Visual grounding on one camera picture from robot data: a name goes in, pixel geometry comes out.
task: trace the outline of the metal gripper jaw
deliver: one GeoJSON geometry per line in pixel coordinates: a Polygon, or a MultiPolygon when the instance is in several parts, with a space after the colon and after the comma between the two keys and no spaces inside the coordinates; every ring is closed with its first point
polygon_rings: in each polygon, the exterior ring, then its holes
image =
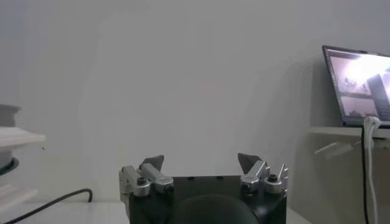
{"type": "Polygon", "coordinates": [[[267,162],[255,155],[238,154],[238,161],[244,172],[240,177],[241,192],[243,194],[256,193],[260,185],[269,194],[287,192],[288,168],[282,165],[277,175],[271,174],[267,162]]]}

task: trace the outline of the wall shelf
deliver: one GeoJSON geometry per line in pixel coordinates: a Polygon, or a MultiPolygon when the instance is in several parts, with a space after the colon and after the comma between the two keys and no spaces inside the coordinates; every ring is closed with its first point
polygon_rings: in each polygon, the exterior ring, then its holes
{"type": "MultiPolygon", "coordinates": [[[[336,136],[361,136],[361,128],[350,127],[310,127],[309,133],[319,135],[336,136]]],[[[374,131],[374,138],[390,138],[390,129],[377,129],[374,131]]]]}
{"type": "Polygon", "coordinates": [[[43,142],[45,140],[45,135],[31,133],[17,127],[0,127],[0,152],[8,150],[6,148],[8,146],[43,142]]]}

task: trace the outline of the white shelf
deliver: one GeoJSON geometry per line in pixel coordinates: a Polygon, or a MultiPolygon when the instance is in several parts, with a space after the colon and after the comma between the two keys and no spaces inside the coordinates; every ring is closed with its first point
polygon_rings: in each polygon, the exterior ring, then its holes
{"type": "MultiPolygon", "coordinates": [[[[347,127],[310,127],[309,133],[321,135],[338,136],[361,136],[361,128],[347,127]]],[[[374,131],[374,138],[390,138],[390,129],[377,129],[374,131]]]]}
{"type": "Polygon", "coordinates": [[[6,150],[4,147],[23,145],[32,142],[43,142],[45,135],[38,135],[17,127],[0,127],[0,152],[6,150]]]}
{"type": "Polygon", "coordinates": [[[0,213],[30,200],[38,190],[26,187],[5,185],[0,187],[0,213]]]}

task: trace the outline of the screw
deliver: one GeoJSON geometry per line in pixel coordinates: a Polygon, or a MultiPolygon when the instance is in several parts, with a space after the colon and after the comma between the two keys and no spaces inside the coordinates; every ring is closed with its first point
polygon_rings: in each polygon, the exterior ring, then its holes
{"type": "Polygon", "coordinates": [[[270,183],[276,183],[278,182],[278,176],[276,176],[275,174],[271,174],[268,176],[268,181],[270,183]]]}
{"type": "Polygon", "coordinates": [[[145,177],[138,177],[136,179],[136,185],[141,186],[146,184],[146,178],[145,177]]]}

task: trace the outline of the power cord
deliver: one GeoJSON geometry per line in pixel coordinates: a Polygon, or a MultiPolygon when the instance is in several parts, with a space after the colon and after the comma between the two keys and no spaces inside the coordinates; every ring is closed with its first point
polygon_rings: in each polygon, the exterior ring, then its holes
{"type": "Polygon", "coordinates": [[[364,219],[366,224],[369,224],[367,211],[367,180],[366,180],[366,151],[364,149],[364,127],[361,129],[361,165],[363,168],[363,204],[364,204],[364,219]]]}
{"type": "Polygon", "coordinates": [[[81,190],[78,190],[78,191],[75,191],[75,192],[66,194],[66,195],[64,195],[64,196],[61,196],[61,197],[59,197],[59,198],[57,198],[57,199],[55,199],[55,200],[53,200],[53,201],[50,201],[49,203],[47,203],[47,204],[45,204],[45,205],[43,205],[43,206],[40,206],[40,207],[37,208],[37,209],[34,209],[34,210],[31,211],[31,212],[28,212],[27,214],[24,214],[24,215],[22,215],[22,216],[20,216],[20,217],[17,217],[17,218],[15,218],[15,219],[13,219],[13,220],[11,220],[11,221],[8,221],[8,222],[6,222],[6,223],[4,223],[4,224],[14,224],[14,223],[20,222],[20,221],[22,221],[22,220],[24,220],[24,219],[26,219],[26,218],[28,218],[28,217],[30,217],[30,216],[32,216],[32,215],[34,215],[34,214],[40,212],[40,211],[42,211],[42,210],[44,210],[44,209],[46,209],[46,208],[48,208],[48,207],[50,207],[50,206],[52,206],[52,205],[54,205],[54,204],[56,204],[56,203],[58,203],[58,202],[64,200],[64,199],[67,199],[67,198],[69,198],[69,197],[72,197],[73,195],[81,194],[81,193],[84,193],[84,192],[89,193],[90,196],[89,196],[89,198],[88,198],[88,202],[91,202],[91,201],[92,201],[92,197],[93,197],[93,192],[92,192],[92,190],[89,189],[89,188],[81,189],[81,190]]]}
{"type": "Polygon", "coordinates": [[[378,224],[378,204],[377,204],[377,195],[375,193],[375,186],[372,175],[372,164],[373,164],[373,156],[372,151],[374,148],[374,141],[372,139],[372,135],[375,129],[378,129],[382,122],[376,117],[366,117],[364,119],[363,129],[361,131],[361,159],[362,159],[362,167],[363,167],[363,200],[364,200],[364,218],[366,220],[366,224],[369,224],[368,219],[368,209],[367,209],[367,187],[366,187],[366,155],[365,148],[368,151],[368,179],[371,188],[372,194],[372,206],[374,210],[374,223],[378,224]]]}

